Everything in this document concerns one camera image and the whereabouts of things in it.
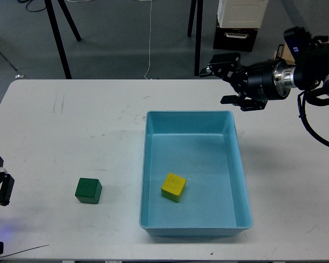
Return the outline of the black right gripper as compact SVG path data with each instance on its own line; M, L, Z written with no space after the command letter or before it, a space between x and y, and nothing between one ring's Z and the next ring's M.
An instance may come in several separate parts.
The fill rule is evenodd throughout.
M279 82L282 70L288 68L282 59L267 60L242 66L240 53L214 55L200 73L200 77L216 76L230 83L238 95L225 95L221 104L238 106L241 111L265 109L269 100L283 100L288 89Z

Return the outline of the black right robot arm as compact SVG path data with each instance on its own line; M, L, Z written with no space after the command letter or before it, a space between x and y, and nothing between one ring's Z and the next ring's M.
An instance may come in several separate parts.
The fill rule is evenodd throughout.
M328 36L313 37L305 28L293 27L286 30L283 37L294 64L278 56L243 66L239 53L218 54L212 57L199 76L216 76L228 82L235 94L223 96L220 102L238 106L242 111L263 110L268 101L283 100L291 89L299 89L299 118L314 139L329 147L329 141L309 124L305 110L306 104L329 105Z

